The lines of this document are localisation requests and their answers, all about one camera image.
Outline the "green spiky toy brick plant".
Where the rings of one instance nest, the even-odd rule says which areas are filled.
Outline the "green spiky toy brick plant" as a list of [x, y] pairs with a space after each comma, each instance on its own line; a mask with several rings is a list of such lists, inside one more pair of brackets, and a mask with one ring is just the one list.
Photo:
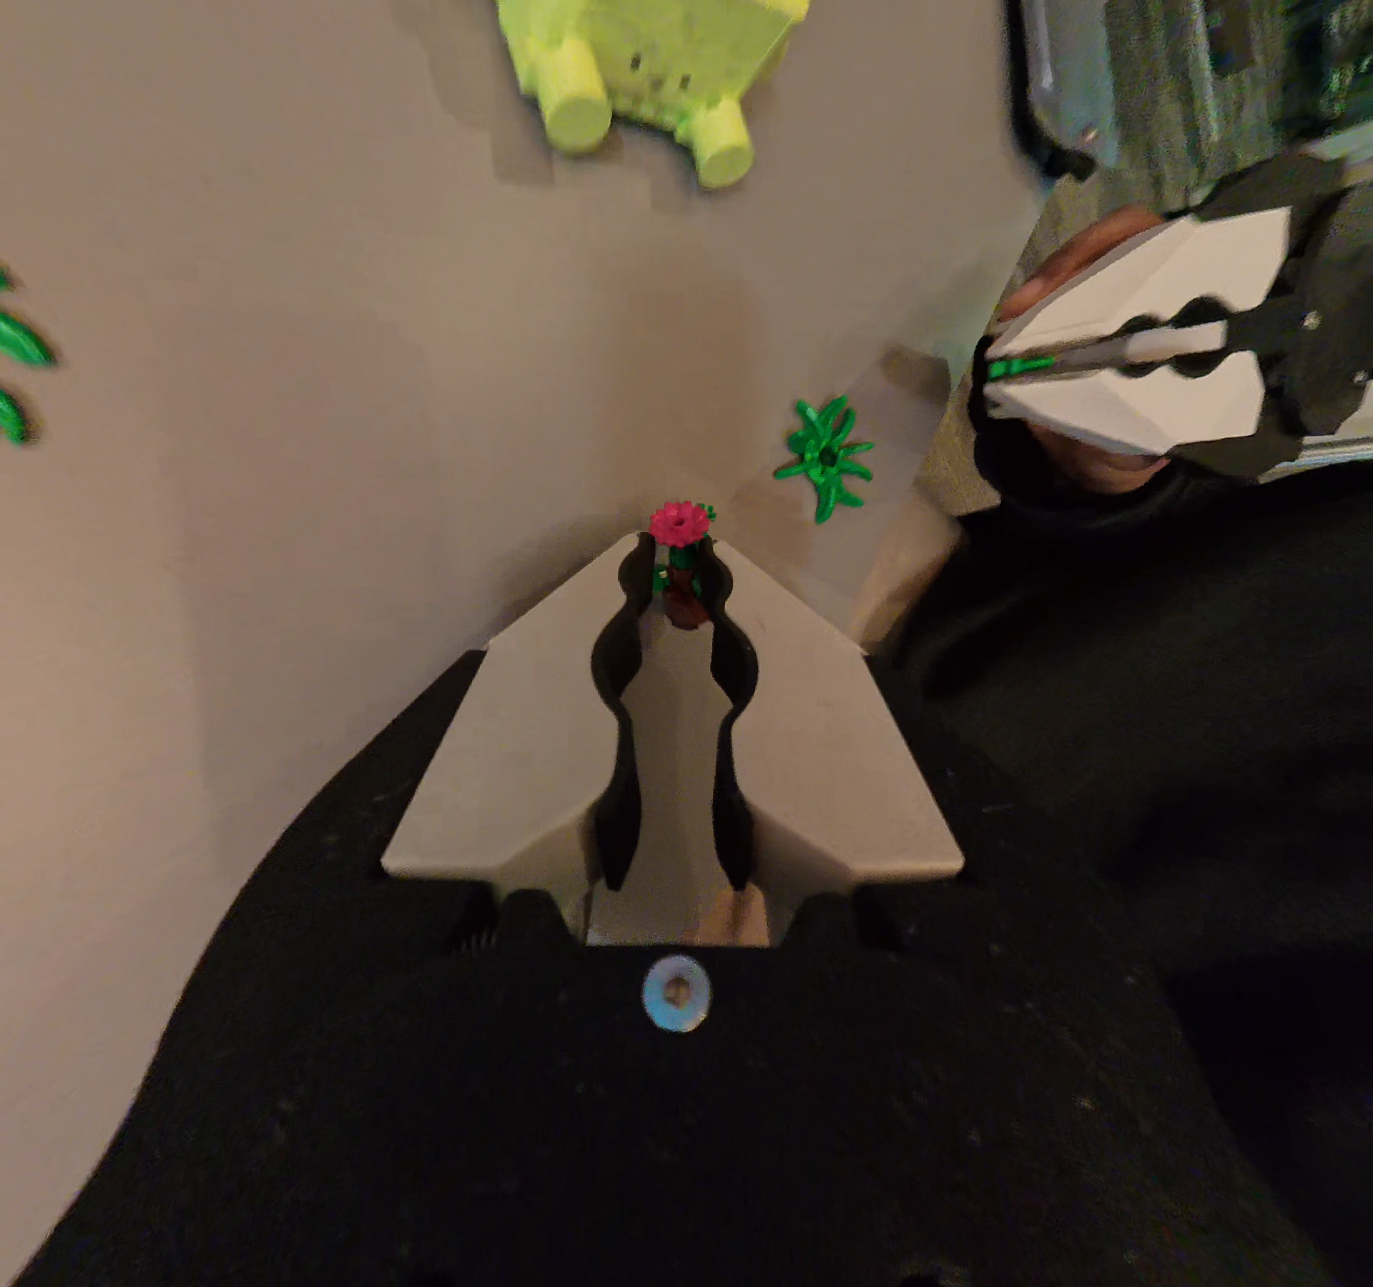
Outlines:
[[797, 426], [785, 440], [788, 460], [774, 468], [776, 481], [807, 481], [813, 490], [813, 523], [829, 523], [840, 509], [859, 509], [865, 499], [855, 483], [870, 486], [874, 471], [865, 457], [874, 443], [853, 438], [856, 410], [849, 395], [822, 405], [795, 402]]

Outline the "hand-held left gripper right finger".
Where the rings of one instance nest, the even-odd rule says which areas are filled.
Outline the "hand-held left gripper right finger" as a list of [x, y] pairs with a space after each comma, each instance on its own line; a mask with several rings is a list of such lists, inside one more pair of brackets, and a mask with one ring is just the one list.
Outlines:
[[730, 698], [716, 856], [767, 912], [820, 894], [951, 879], [965, 853], [864, 649], [725, 541], [702, 550], [712, 677]]

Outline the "lime green toy brick planter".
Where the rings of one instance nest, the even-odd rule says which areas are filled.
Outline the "lime green toy brick planter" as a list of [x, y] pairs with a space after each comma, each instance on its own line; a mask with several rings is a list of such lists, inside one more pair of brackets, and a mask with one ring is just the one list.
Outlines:
[[556, 151], [587, 156], [623, 119], [670, 135], [705, 190], [751, 169], [746, 95], [810, 9], [810, 0], [494, 3], [519, 89]]

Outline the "person's right hand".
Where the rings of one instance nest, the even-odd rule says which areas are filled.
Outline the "person's right hand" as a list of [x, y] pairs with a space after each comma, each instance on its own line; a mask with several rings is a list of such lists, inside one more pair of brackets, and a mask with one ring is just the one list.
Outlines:
[[[1091, 223], [1058, 248], [1027, 281], [1002, 300], [996, 324], [1009, 322], [1078, 273], [1131, 237], [1156, 229], [1164, 220], [1140, 205], [1130, 203]], [[1029, 434], [1052, 463], [1055, 472], [1076, 489], [1116, 496], [1143, 489], [1168, 465], [1167, 457], [1122, 454], [1061, 435], [1039, 423]]]

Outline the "person's black top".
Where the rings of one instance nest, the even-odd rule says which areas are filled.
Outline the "person's black top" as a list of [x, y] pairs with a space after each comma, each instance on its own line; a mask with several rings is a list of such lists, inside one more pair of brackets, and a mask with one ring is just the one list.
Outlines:
[[1094, 545], [971, 514], [884, 685], [1119, 900], [1240, 1145], [1370, 1284], [1370, 463], [1232, 483]]

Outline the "grey closed laptop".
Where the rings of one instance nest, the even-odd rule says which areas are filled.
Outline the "grey closed laptop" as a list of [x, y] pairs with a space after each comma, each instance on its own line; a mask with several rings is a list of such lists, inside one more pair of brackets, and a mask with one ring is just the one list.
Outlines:
[[1119, 159], [1106, 0], [1005, 0], [1009, 114], [1046, 179], [1086, 181]]

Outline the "person's right forearm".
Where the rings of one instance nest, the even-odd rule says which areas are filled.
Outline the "person's right forearm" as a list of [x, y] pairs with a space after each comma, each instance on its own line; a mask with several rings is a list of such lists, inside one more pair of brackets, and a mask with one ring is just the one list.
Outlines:
[[1186, 460], [1124, 453], [1039, 423], [991, 416], [974, 379], [974, 462], [1000, 496], [1005, 527], [1026, 541], [1104, 544], [1219, 503], [1235, 484]]

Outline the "scattered green toy leaves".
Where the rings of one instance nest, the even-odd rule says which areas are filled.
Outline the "scattered green toy leaves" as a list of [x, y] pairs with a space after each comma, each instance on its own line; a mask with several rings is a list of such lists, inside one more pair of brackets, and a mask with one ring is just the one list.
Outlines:
[[[5, 365], [55, 370], [60, 367], [60, 353], [40, 330], [3, 303], [2, 361]], [[2, 385], [2, 435], [20, 448], [34, 443], [39, 435], [37, 420], [26, 401], [6, 383]]]

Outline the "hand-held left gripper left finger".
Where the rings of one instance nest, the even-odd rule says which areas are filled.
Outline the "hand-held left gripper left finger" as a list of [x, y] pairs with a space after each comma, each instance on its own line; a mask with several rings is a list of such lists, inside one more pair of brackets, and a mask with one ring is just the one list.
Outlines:
[[593, 645], [626, 608], [620, 572], [639, 542], [615, 541], [486, 646], [382, 856], [390, 878], [486, 884], [498, 900], [541, 890], [584, 921], [618, 740]]

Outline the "toy brick flowering cactus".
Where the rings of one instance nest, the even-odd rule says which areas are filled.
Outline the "toy brick flowering cactus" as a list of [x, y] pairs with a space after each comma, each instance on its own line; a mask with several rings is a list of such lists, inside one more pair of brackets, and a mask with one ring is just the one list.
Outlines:
[[648, 532], [662, 554], [654, 564], [654, 596], [667, 621], [679, 630], [693, 631], [711, 622], [700, 555], [715, 518], [714, 506], [690, 501], [666, 502], [650, 518]]

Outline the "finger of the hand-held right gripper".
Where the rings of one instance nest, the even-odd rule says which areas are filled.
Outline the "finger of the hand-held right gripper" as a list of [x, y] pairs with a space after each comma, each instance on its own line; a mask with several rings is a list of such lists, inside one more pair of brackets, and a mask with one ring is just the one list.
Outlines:
[[1289, 257], [1292, 215], [1290, 206], [1210, 220], [1186, 215], [1140, 233], [1000, 327], [988, 356], [1085, 346], [1140, 319], [1159, 327], [1195, 300], [1235, 313], [1256, 307]]
[[994, 417], [1020, 419], [1107, 450], [1170, 454], [1259, 428], [1266, 382], [1251, 349], [1155, 347], [1144, 359], [1124, 346], [1078, 346], [1051, 353], [1042, 374], [987, 380]]

